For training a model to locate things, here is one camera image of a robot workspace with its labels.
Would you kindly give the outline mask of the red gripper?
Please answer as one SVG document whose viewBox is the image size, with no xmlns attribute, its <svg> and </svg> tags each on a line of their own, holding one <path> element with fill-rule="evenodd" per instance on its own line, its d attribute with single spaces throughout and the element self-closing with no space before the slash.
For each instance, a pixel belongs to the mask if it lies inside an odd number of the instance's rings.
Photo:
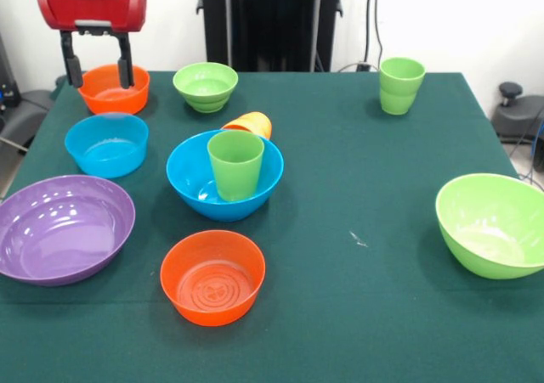
<svg viewBox="0 0 544 383">
<path fill-rule="evenodd" d="M 134 85 L 129 36 L 125 32 L 140 31 L 145 23 L 147 0 L 37 0 L 46 24 L 60 32 L 60 45 L 70 85 L 83 84 L 79 58 L 72 47 L 71 31 L 87 27 L 109 28 L 116 34 L 121 56 L 117 68 L 121 87 Z"/>
</svg>

